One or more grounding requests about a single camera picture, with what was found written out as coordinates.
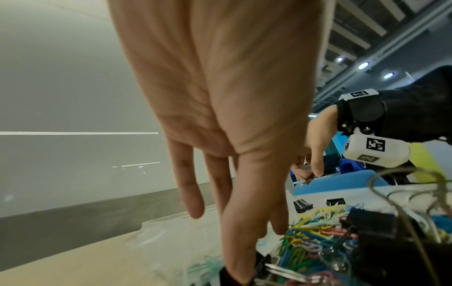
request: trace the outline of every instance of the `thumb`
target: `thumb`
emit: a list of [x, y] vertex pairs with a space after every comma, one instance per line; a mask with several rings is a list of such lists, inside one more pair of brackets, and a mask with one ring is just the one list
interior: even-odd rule
[[323, 152], [326, 148], [312, 147], [311, 154], [311, 169], [316, 177], [321, 177], [325, 171], [325, 166], [323, 164]]
[[234, 191], [221, 221], [225, 266], [241, 283], [252, 277], [256, 242], [265, 235], [268, 221], [277, 232], [289, 224], [287, 203], [281, 202], [291, 158], [274, 150], [270, 153], [239, 157]]

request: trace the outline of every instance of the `pile of paper clips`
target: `pile of paper clips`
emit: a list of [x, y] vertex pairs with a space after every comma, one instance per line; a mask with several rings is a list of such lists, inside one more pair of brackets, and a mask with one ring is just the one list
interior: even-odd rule
[[[433, 285], [441, 285], [439, 278], [429, 260], [425, 249], [420, 243], [420, 238], [409, 223], [409, 217], [420, 223], [421, 229], [427, 237], [438, 243], [452, 243], [451, 208], [445, 203], [446, 189], [445, 178], [438, 178], [438, 187], [430, 193], [436, 200], [428, 207], [424, 214], [419, 214], [402, 208], [389, 199], [388, 196], [378, 193], [373, 188], [373, 182], [377, 177], [391, 172], [405, 172], [407, 169], [386, 170], [377, 174], [370, 180], [370, 191], [386, 200], [395, 208], [395, 213], [402, 218], [406, 228], [412, 235], [419, 254], [425, 262], [432, 277]], [[350, 255], [359, 247], [359, 234], [356, 234], [354, 226], [343, 229], [341, 221], [346, 218], [352, 208], [363, 209], [364, 205], [357, 206], [335, 205], [316, 210], [310, 214], [299, 214], [298, 223], [290, 226], [281, 243], [267, 256], [264, 261], [266, 275], [255, 277], [256, 285], [367, 285], [360, 282], [352, 275], [350, 267]], [[442, 209], [445, 216], [430, 216], [432, 209]]]

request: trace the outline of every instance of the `table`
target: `table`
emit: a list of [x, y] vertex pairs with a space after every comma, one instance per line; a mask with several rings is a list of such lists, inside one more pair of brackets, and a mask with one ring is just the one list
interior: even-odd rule
[[[412, 190], [432, 189], [434, 185], [409, 185]], [[387, 194], [401, 186], [381, 187]], [[298, 196], [314, 208], [326, 207], [327, 199], [343, 198], [347, 204], [365, 203], [368, 210], [389, 210], [382, 199], [368, 189], [351, 189]], [[407, 205], [404, 196], [394, 197], [402, 205]], [[291, 219], [294, 218], [293, 197], [288, 195]], [[153, 275], [144, 262], [125, 246], [138, 232], [107, 239], [91, 245], [34, 261], [13, 269], [0, 272], [2, 286], [166, 286], [167, 282]]]

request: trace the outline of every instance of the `wire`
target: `wire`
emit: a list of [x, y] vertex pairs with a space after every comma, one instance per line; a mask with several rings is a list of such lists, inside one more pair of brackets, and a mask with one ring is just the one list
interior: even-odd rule
[[427, 267], [427, 270], [429, 271], [429, 273], [432, 277], [433, 284], [436, 286], [441, 286], [441, 281], [439, 280], [439, 277], [435, 271], [435, 268], [433, 267], [432, 261], [430, 260], [428, 254], [427, 254], [427, 251], [425, 250], [424, 246], [422, 245], [422, 242], [421, 242], [418, 234], [416, 233], [414, 227], [410, 223], [407, 213], [404, 211], [404, 209], [401, 206], [399, 206], [398, 204], [396, 204], [395, 202], [393, 202], [392, 200], [387, 198], [385, 195], [378, 192], [373, 186], [374, 182], [383, 175], [393, 174], [393, 173], [412, 173], [412, 172], [427, 173], [427, 174], [430, 174], [433, 177], [437, 178], [436, 183], [438, 184], [438, 189], [436, 190], [436, 192], [437, 192], [437, 195], [439, 195], [439, 196], [437, 196], [438, 201], [440, 200], [440, 198], [442, 199], [442, 195], [440, 194], [440, 192], [444, 192], [444, 190], [445, 190], [445, 192], [447, 193], [446, 182], [445, 182], [446, 179], [444, 178], [444, 176], [442, 174], [435, 172], [435, 171], [429, 171], [429, 170], [418, 169], [418, 168], [395, 168], [395, 169], [382, 170], [382, 171], [376, 173], [372, 178], [369, 179], [369, 182], [368, 182], [369, 189], [372, 193], [379, 196], [383, 200], [387, 201], [390, 205], [395, 207], [398, 215], [400, 215], [400, 217], [402, 218], [402, 221], [405, 224], [406, 229], [411, 234], [411, 236], [413, 238], [413, 242], [416, 245], [422, 259], [424, 260], [425, 266]]

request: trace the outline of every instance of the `person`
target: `person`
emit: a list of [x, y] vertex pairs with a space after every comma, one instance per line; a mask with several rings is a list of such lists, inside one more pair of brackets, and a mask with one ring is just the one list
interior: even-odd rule
[[334, 6], [334, 0], [109, 0], [193, 218], [204, 211], [193, 148], [203, 152], [225, 266], [241, 283], [251, 279], [267, 223], [277, 234], [288, 228], [284, 182], [305, 144]]

